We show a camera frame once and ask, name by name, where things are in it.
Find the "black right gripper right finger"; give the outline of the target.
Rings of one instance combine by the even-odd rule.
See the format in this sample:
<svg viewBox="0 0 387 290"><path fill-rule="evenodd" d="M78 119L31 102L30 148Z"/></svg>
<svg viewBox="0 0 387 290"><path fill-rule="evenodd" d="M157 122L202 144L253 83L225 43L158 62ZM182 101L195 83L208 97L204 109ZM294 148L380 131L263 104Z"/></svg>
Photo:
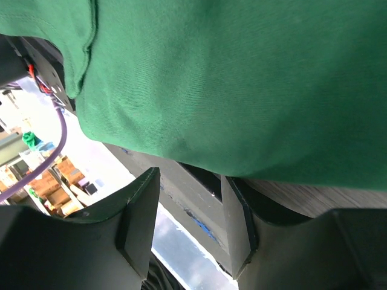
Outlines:
<svg viewBox="0 0 387 290"><path fill-rule="evenodd" d="M230 274L240 289L385 289L386 210L310 218L221 177Z"/></svg>

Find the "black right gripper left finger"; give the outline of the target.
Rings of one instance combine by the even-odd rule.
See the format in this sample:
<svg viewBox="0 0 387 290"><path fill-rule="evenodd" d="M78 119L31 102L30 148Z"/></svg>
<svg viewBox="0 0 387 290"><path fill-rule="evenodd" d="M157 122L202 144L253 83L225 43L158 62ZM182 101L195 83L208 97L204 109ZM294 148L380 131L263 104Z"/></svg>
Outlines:
<svg viewBox="0 0 387 290"><path fill-rule="evenodd" d="M1 207L2 289L140 289L148 276L160 171L66 218Z"/></svg>

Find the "green t-shirt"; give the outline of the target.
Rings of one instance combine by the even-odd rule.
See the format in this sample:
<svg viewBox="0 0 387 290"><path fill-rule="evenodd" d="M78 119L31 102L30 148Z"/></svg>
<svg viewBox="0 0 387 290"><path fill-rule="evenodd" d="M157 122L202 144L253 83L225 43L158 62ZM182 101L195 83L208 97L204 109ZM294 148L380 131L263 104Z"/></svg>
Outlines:
<svg viewBox="0 0 387 290"><path fill-rule="evenodd" d="M90 139L220 175L386 189L385 1L2 1Z"/></svg>

